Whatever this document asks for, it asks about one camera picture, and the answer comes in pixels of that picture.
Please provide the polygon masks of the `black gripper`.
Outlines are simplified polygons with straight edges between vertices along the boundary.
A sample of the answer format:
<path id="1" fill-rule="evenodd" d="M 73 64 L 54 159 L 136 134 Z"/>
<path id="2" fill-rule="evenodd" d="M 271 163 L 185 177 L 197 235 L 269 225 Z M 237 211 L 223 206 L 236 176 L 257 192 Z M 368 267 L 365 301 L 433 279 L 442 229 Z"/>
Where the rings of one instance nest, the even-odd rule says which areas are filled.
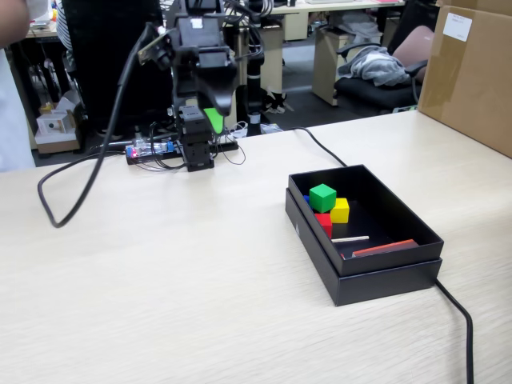
<path id="1" fill-rule="evenodd" d="M 180 17 L 175 28 L 172 68 L 198 68 L 198 105 L 203 109 L 213 132 L 221 134 L 224 130 L 223 116 L 231 112 L 238 71 L 218 20 Z"/>

